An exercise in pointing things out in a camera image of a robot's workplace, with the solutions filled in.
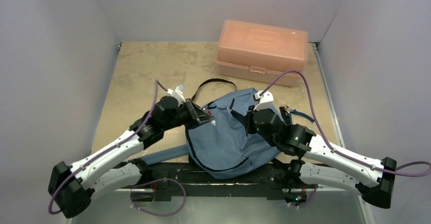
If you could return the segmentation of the blue student backpack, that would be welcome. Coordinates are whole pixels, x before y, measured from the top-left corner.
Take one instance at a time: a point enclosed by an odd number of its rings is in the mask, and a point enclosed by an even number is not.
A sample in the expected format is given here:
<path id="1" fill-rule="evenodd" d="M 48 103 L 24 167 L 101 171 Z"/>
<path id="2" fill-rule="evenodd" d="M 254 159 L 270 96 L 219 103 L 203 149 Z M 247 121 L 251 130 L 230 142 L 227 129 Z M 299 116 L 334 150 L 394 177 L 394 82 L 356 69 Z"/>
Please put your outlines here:
<path id="1" fill-rule="evenodd" d="M 215 125 L 186 130 L 185 144 L 145 155 L 142 160 L 153 165 L 187 155 L 191 163 L 217 179 L 241 176 L 269 163 L 281 152 L 244 126 L 249 106 L 257 104 L 256 93 L 255 88 L 246 88 L 205 104 Z"/>

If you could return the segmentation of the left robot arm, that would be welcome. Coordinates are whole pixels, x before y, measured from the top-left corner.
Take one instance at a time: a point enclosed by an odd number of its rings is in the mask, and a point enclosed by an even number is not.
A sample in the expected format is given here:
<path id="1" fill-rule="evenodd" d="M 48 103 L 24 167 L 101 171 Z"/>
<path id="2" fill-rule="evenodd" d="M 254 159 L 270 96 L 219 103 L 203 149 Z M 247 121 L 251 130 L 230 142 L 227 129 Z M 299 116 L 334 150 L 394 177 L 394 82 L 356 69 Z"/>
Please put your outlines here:
<path id="1" fill-rule="evenodd" d="M 213 120 L 191 99 L 167 95 L 154 101 L 150 110 L 113 142 L 74 163 L 59 162 L 53 167 L 48 184 L 48 212 L 72 218 L 102 193 L 126 186 L 153 185 L 157 180 L 149 164 L 129 157 L 163 139 L 168 130 L 180 126 L 195 129 Z"/>

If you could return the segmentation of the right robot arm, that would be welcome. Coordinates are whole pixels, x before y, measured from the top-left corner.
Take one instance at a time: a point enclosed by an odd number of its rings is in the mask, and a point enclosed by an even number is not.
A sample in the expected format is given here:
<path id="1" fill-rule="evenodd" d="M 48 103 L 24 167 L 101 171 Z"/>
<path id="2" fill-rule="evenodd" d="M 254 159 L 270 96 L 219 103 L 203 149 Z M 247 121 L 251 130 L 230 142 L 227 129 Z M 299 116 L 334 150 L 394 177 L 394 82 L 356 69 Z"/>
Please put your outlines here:
<path id="1" fill-rule="evenodd" d="M 389 209 L 395 182 L 396 160 L 376 159 L 354 153 L 332 143 L 299 124 L 286 124 L 273 110 L 255 110 L 249 106 L 245 116 L 246 131 L 260 135 L 268 145 L 283 154 L 308 158 L 326 164 L 318 167 L 300 159 L 291 161 L 286 182 L 329 185 L 350 190 L 379 208 Z"/>

